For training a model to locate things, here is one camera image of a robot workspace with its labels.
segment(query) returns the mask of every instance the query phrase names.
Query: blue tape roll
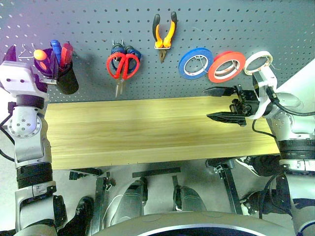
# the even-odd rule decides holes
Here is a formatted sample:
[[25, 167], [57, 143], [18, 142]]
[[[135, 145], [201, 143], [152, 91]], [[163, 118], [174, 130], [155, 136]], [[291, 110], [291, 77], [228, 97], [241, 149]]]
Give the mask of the blue tape roll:
[[[200, 69], [199, 71], [196, 72], [187, 72], [185, 70], [185, 66], [187, 62], [191, 59], [193, 59], [195, 56], [202, 56], [203, 58], [206, 59], [206, 63], [204, 64], [204, 68]], [[188, 80], [194, 80], [198, 79], [205, 74], [207, 74], [207, 71], [209, 70], [210, 66], [213, 63], [213, 56], [211, 51], [205, 48], [195, 48], [192, 49], [191, 51], [187, 52], [181, 59], [178, 65], [178, 70], [179, 73], [181, 74], [182, 77]]]

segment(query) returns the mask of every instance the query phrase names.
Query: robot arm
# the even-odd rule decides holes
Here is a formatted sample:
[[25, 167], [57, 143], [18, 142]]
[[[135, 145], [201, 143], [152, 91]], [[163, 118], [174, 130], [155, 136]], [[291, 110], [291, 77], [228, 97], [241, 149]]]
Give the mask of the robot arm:
[[0, 65], [0, 81], [16, 97], [7, 125], [15, 143], [16, 231], [31, 225], [44, 225], [41, 228], [48, 231], [46, 226], [62, 228], [67, 221], [66, 211], [62, 196], [53, 195], [57, 189], [44, 119], [44, 101], [49, 99], [47, 87], [22, 62], [4, 61]]
[[315, 59], [277, 88], [277, 78], [269, 67], [253, 73], [253, 90], [214, 87], [210, 96], [237, 94], [231, 112], [208, 114], [213, 120], [246, 125], [249, 119], [266, 118], [280, 151], [279, 164], [285, 170], [291, 212], [297, 233], [313, 235], [315, 230]]

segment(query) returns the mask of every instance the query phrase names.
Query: pliers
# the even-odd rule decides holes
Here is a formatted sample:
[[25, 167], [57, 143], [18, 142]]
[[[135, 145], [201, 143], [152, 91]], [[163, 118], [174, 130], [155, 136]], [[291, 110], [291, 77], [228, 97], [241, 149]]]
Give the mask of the pliers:
[[166, 56], [167, 50], [171, 48], [171, 40], [172, 37], [176, 31], [176, 26], [177, 26], [177, 15], [175, 11], [171, 12], [171, 27], [169, 29], [169, 32], [167, 36], [165, 37], [164, 41], [162, 41], [158, 28], [159, 28], [159, 21], [160, 21], [160, 16], [159, 14], [156, 14], [153, 20], [153, 27], [152, 27], [152, 32], [153, 32], [153, 37], [155, 39], [155, 49], [159, 50], [159, 59], [161, 63], [163, 63], [164, 58]]

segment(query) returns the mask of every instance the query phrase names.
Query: black bellows joint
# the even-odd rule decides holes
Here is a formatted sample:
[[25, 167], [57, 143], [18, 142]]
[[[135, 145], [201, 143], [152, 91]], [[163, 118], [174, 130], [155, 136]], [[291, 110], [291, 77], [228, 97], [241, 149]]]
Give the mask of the black bellows joint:
[[44, 108], [43, 97], [33, 96], [33, 95], [16, 95], [16, 106], [31, 106], [38, 107], [39, 109]]
[[16, 170], [16, 175], [19, 189], [53, 180], [50, 163], [22, 166]]
[[279, 141], [281, 159], [315, 159], [315, 140], [296, 139]]

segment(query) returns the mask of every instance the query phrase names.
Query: red tape roll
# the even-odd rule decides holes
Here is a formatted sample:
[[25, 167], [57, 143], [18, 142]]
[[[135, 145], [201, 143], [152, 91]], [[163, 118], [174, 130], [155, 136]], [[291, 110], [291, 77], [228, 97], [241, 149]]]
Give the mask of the red tape roll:
[[[223, 83], [225, 81], [231, 80], [237, 76], [244, 68], [246, 58], [242, 53], [239, 52], [225, 52], [217, 56], [216, 60], [211, 65], [208, 71], [208, 78], [213, 83]], [[224, 63], [231, 61], [237, 62], [236, 68], [232, 70], [227, 75], [218, 76], [220, 73], [217, 73], [217, 69]]]

